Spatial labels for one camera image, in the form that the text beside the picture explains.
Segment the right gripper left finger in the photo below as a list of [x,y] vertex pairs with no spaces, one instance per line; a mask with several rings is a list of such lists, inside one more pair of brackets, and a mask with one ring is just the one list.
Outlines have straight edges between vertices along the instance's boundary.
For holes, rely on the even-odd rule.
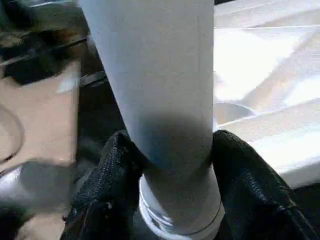
[[125,130],[106,142],[64,219],[63,240],[130,240],[145,157]]

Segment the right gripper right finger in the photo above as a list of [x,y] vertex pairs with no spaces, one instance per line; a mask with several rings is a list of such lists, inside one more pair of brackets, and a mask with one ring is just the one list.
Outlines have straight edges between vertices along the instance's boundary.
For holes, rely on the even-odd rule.
[[227,130],[212,136],[210,159],[233,239],[318,239],[293,190],[253,147]]

